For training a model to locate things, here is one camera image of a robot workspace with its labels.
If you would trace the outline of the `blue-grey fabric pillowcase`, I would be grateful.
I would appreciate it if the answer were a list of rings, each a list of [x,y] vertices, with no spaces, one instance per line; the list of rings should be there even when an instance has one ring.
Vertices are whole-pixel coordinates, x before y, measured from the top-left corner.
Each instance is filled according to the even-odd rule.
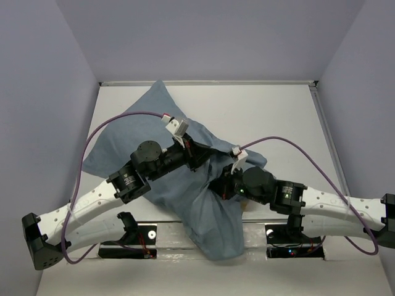
[[[107,178],[119,170],[130,154],[144,141],[153,140],[161,147],[173,141],[158,118],[137,115],[137,111],[167,113],[184,118],[162,81],[151,88],[128,108],[131,116],[109,123],[85,158],[82,170]],[[242,197],[222,200],[209,190],[209,183],[221,175],[223,167],[233,164],[227,155],[234,144],[217,138],[204,125],[189,121],[187,133],[192,139],[219,150],[196,172],[182,166],[151,183],[144,196],[150,203],[174,212],[182,221],[189,238],[210,260],[226,260],[244,252]]]

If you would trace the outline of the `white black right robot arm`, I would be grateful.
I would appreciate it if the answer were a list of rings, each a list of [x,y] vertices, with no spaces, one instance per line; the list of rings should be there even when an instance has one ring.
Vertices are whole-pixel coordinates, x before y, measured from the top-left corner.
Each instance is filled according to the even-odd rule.
[[[346,197],[291,181],[277,180],[257,167],[233,170],[226,166],[209,189],[223,200],[236,195],[288,217],[282,233],[292,242],[303,237],[374,237],[382,247],[394,248],[394,195],[380,199]]]

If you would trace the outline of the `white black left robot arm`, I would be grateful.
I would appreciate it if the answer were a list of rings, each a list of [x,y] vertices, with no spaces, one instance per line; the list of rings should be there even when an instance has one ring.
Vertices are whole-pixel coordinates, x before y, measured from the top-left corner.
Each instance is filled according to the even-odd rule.
[[[54,266],[64,258],[66,250],[102,241],[129,244],[139,239],[139,227],[131,213],[121,212],[115,219],[102,223],[92,220],[150,191],[150,181],[182,166],[196,171],[218,152],[188,135],[166,149],[155,141],[144,141],[121,169],[77,201],[42,215],[25,215],[23,235],[34,268],[41,271]]]

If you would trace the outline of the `aluminium front table rail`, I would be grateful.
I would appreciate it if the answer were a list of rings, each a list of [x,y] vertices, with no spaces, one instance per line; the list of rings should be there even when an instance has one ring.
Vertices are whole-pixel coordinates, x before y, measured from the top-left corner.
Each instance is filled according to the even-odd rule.
[[[287,218],[274,218],[274,219],[243,219],[243,223],[286,223]],[[138,224],[157,224],[157,223],[181,223],[180,220],[148,220],[148,221],[137,221]]]

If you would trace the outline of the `aluminium table rail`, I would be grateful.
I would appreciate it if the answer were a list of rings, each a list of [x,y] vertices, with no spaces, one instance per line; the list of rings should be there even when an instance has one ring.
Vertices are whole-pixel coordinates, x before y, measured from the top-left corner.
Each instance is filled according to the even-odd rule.
[[[243,219],[243,223],[286,223],[287,218],[274,218],[274,219]],[[157,224],[157,223],[181,223],[180,220],[148,220],[148,221],[137,221],[138,224]]]
[[[312,100],[315,105],[315,109],[318,115],[318,119],[320,121],[320,125],[322,127],[324,137],[326,140],[326,144],[328,146],[331,160],[333,162],[337,179],[339,181],[340,188],[345,195],[350,195],[349,187],[347,185],[347,181],[344,175],[344,171],[339,159],[338,151],[336,149],[333,137],[331,135],[331,131],[326,120],[326,116],[323,110],[322,102],[320,100],[319,92],[318,92],[318,80],[313,81],[309,84],[310,93],[312,95]]]
[[[214,86],[214,85],[308,85],[316,86],[314,80],[164,80],[166,86]],[[102,81],[102,87],[151,86],[155,81]]]

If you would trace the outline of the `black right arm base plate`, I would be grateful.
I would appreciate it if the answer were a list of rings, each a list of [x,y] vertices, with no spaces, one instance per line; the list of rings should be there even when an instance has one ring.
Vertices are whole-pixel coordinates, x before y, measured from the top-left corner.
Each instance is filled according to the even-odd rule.
[[[265,224],[268,259],[325,258],[325,238],[304,234],[303,221],[303,215],[290,215],[285,223]]]

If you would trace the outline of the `aluminium right table rail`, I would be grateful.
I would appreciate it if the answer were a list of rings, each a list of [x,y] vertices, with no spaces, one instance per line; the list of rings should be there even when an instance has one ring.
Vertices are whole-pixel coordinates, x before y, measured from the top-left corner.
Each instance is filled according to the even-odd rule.
[[[339,159],[338,151],[336,149],[333,137],[331,135],[331,131],[326,120],[326,116],[323,110],[322,102],[320,100],[319,92],[318,92],[318,80],[313,81],[309,84],[310,93],[312,95],[312,100],[315,105],[315,109],[318,115],[318,119],[320,121],[320,125],[322,127],[324,137],[326,140],[326,144],[328,146],[331,160],[333,162],[337,179],[339,181],[340,188],[345,195],[350,195],[349,187],[347,185],[347,181],[344,175],[344,171]]]

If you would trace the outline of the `aluminium back table rail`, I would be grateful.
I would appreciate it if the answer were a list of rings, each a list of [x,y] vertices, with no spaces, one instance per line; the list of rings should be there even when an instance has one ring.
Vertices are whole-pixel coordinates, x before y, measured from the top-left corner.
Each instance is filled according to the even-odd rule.
[[[164,80],[166,86],[214,86],[214,85],[308,85],[316,86],[314,80]],[[102,81],[102,87],[151,86],[155,81]]]

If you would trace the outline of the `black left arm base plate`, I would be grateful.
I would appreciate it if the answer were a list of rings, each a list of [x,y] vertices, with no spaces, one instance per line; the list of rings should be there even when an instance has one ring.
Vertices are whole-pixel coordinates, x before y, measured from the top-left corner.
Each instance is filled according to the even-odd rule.
[[[123,236],[100,243],[98,257],[102,259],[155,259],[157,257],[157,224],[138,223],[129,212],[120,212]]]

